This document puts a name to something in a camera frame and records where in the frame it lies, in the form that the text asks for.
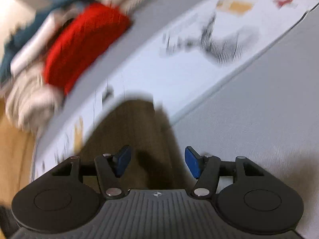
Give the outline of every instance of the pile of clothes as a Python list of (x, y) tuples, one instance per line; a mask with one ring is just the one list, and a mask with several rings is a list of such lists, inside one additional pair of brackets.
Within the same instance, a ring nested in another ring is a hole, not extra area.
[(0, 65), (0, 97), (18, 129), (40, 136), (79, 76), (130, 26), (118, 8), (63, 0), (11, 35)]

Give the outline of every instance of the logo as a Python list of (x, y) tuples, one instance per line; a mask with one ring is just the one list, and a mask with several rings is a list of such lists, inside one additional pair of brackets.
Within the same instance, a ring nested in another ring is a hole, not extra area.
[(295, 7), (295, 5), (292, 3), (293, 0), (274, 0), (274, 3), (277, 5), (278, 9), (285, 5), (292, 5)]
[(160, 196), (162, 196), (162, 195), (163, 195), (163, 194), (160, 193), (159, 191), (153, 193), (153, 196), (155, 196), (155, 197), (160, 197)]

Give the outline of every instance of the white wall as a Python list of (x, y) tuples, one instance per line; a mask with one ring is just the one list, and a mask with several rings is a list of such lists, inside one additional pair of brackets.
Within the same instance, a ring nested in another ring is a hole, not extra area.
[(20, 0), (0, 0), (0, 59), (3, 56), (3, 44), (17, 24), (24, 26), (32, 20), (35, 10)]

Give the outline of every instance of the red towel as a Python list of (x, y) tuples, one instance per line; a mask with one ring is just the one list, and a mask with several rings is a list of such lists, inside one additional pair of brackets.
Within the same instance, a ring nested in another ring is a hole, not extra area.
[(79, 76), (129, 27), (118, 9), (93, 3), (58, 37), (47, 54), (44, 79), (67, 95)]

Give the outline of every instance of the blue cloth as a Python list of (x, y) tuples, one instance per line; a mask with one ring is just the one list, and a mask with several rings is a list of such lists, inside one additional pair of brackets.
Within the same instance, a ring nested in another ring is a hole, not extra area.
[(61, 0), (51, 5), (48, 9), (37, 12), (33, 23), (25, 29), (18, 30), (15, 35), (10, 37), (8, 43), (4, 45), (4, 56), (0, 65), (0, 85), (7, 81), (11, 76), (10, 63), (13, 57), (38, 31), (50, 12), (57, 8), (67, 7), (77, 1), (93, 2), (93, 0)]

